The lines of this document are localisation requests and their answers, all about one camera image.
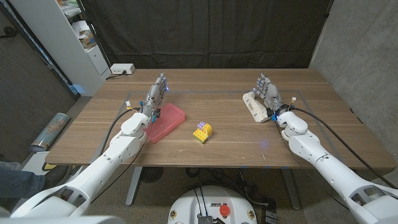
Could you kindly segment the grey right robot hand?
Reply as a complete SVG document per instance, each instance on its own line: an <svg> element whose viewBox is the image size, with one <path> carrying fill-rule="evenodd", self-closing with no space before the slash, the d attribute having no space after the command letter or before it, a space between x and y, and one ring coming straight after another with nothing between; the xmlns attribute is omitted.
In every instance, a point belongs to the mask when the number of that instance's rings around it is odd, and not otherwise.
<svg viewBox="0 0 398 224"><path fill-rule="evenodd" d="M283 103L277 87L263 73L257 79L257 85L252 90L264 101L265 107L269 108L275 116L288 111L289 106Z"/></svg>

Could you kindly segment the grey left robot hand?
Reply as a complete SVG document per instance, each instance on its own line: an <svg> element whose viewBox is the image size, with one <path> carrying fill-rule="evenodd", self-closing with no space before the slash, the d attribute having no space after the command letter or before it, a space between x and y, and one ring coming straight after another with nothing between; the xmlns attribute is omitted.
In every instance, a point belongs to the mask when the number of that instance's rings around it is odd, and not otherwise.
<svg viewBox="0 0 398 224"><path fill-rule="evenodd" d="M155 83L150 87L143 103L141 113L149 118L158 116L162 101L168 90L167 78L162 72L155 80Z"/></svg>

